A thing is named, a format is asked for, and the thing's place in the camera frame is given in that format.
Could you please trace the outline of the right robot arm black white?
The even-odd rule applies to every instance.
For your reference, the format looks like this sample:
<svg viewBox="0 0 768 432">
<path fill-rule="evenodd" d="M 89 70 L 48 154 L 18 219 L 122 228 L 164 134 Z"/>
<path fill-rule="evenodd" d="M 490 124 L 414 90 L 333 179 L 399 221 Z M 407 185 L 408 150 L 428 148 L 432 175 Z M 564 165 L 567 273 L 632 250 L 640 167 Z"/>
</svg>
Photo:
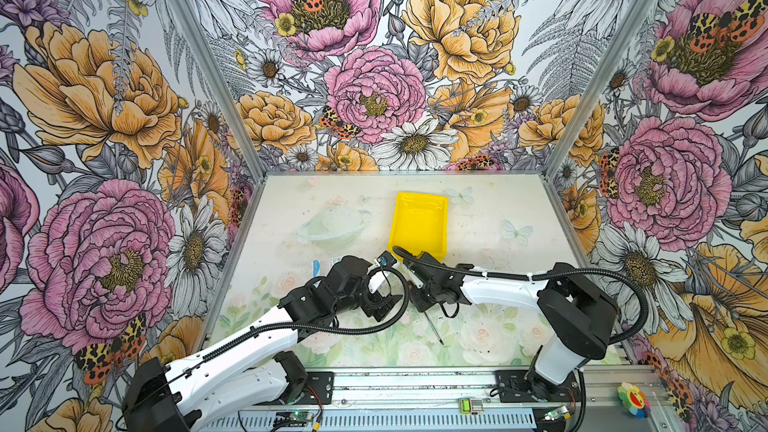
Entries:
<svg viewBox="0 0 768 432">
<path fill-rule="evenodd" d="M 539 311 L 553 336 L 534 355 L 522 390 L 552 400 L 572 373 L 605 358 L 619 308 L 573 266 L 557 262 L 543 273 L 522 276 L 448 267 L 426 252 L 405 258 L 419 284 L 411 300 L 421 312 L 434 305 L 499 305 Z"/>
</svg>

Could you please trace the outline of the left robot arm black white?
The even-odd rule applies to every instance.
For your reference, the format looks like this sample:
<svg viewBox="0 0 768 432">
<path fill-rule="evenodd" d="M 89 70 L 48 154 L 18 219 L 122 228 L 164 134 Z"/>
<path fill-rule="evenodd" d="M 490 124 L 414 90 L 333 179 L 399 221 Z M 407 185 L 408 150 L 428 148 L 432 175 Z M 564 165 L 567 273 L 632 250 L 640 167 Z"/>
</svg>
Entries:
<svg viewBox="0 0 768 432">
<path fill-rule="evenodd" d="M 308 380 L 297 344 L 316 333 L 378 333 L 404 315 L 407 291 L 378 290 L 390 277 L 407 281 L 396 262 L 388 251 L 373 263 L 345 256 L 232 337 L 167 364 L 148 360 L 129 385 L 116 430 L 200 431 L 250 405 L 296 400 Z"/>
</svg>

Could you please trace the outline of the orange black handled screwdriver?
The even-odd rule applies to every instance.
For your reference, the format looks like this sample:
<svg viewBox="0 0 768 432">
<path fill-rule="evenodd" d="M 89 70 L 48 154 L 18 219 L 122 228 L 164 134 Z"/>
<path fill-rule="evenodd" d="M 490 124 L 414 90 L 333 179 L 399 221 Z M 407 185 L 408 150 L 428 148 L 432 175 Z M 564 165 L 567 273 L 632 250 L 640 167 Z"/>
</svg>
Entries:
<svg viewBox="0 0 768 432">
<path fill-rule="evenodd" d="M 437 339 L 437 342 L 441 346 L 444 347 L 445 346 L 445 342 L 443 341 L 441 335 L 439 334 L 438 328 L 436 327 L 435 323 L 430 318 L 429 314 L 427 312 L 422 312 L 422 315 L 424 316 L 424 319 L 427 322 L 427 324 L 429 325 L 430 330 L 433 332 L 435 338 Z"/>
</svg>

